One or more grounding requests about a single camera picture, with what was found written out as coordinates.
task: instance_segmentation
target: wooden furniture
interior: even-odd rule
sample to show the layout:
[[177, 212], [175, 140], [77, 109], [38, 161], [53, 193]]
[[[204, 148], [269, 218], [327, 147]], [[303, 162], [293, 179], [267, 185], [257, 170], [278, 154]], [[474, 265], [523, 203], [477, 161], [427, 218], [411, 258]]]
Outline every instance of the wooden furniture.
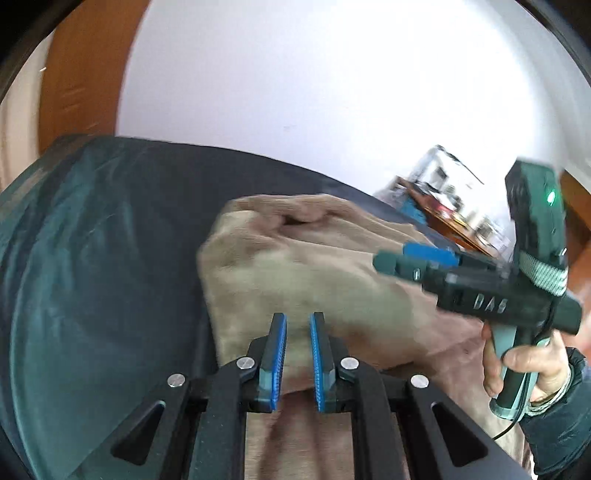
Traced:
[[591, 358], [591, 194], [567, 171], [560, 177], [560, 188], [566, 213], [569, 290], [583, 303], [579, 334], [563, 338]]
[[150, 0], [85, 0], [57, 28], [39, 107], [39, 152], [66, 134], [115, 133], [119, 91]]
[[409, 197], [417, 202], [418, 207], [427, 217], [427, 224], [430, 228], [467, 250], [476, 251], [490, 257], [500, 256], [495, 248], [478, 240], [473, 230], [465, 228], [451, 218], [447, 219], [439, 215], [431, 208], [429, 195], [424, 195], [416, 190], [408, 180], [398, 178], [396, 183], [405, 187]]

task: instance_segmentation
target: black gripper frame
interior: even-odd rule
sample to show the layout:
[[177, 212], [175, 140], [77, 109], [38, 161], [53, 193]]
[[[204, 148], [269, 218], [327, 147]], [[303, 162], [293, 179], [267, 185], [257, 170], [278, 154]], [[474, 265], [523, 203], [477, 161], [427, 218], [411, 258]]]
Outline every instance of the black gripper frame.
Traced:
[[310, 321], [320, 348], [323, 411], [351, 415], [355, 480], [531, 480], [432, 382], [416, 379], [424, 386], [418, 388], [361, 360], [346, 369], [347, 347], [326, 333], [324, 315]]
[[236, 359], [207, 378], [158, 384], [68, 479], [244, 479], [246, 414], [275, 409], [286, 335], [276, 313], [248, 348], [250, 368]]

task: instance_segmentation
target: towel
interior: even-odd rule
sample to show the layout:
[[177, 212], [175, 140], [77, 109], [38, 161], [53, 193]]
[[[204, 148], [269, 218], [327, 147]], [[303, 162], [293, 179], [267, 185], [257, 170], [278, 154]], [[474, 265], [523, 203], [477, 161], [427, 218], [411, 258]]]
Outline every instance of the towel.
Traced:
[[[423, 372], [487, 433], [506, 428], [482, 387], [481, 322], [374, 270], [373, 254], [406, 242], [429, 244], [412, 225], [330, 195], [259, 195], [224, 208], [197, 256], [220, 364], [266, 335], [274, 312], [288, 317], [280, 409], [247, 417], [246, 478], [353, 478], [349, 416], [319, 414], [310, 391], [316, 311], [351, 355], [398, 376]], [[499, 444], [529, 462], [519, 428]]]

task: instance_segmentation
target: wrist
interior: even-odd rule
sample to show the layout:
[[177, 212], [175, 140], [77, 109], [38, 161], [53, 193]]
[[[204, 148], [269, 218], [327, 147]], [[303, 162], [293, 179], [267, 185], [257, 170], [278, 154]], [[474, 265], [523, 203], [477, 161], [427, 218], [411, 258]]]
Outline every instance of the wrist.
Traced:
[[534, 404], [550, 401], [563, 388], [564, 384], [569, 381], [571, 371], [568, 359], [565, 358], [564, 361], [554, 361], [553, 363], [554, 365], [546, 365], [545, 372], [538, 374], [538, 379], [530, 398], [530, 401]]
[[536, 415], [541, 415], [541, 414], [545, 413], [546, 411], [548, 411], [550, 409], [550, 407], [552, 407], [552, 405], [554, 405], [555, 403], [560, 401], [560, 399], [564, 397], [566, 392], [568, 392], [568, 390], [571, 386], [571, 383], [573, 381], [573, 377], [574, 377], [573, 367], [572, 367], [572, 365], [569, 364], [567, 377], [565, 378], [562, 387], [560, 389], [558, 389], [556, 392], [554, 392], [544, 398], [530, 402], [530, 404], [526, 410], [526, 414], [529, 415], [530, 417], [533, 417]]

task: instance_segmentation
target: blue gripper pad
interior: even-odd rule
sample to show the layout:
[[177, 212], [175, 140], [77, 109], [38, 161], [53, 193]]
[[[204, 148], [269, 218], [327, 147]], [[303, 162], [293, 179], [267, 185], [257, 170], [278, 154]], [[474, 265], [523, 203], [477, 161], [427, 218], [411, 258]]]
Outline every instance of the blue gripper pad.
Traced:
[[259, 369], [259, 400], [269, 402], [271, 411], [277, 410], [281, 394], [281, 376], [287, 341], [287, 317], [274, 313]]
[[318, 411], [325, 413], [327, 411], [327, 393], [336, 382], [336, 371], [322, 312], [314, 312], [310, 315], [310, 340], [314, 362], [316, 404]]
[[407, 243], [402, 248], [402, 254], [436, 262], [444, 267], [457, 267], [460, 264], [460, 259], [454, 252], [429, 245]]

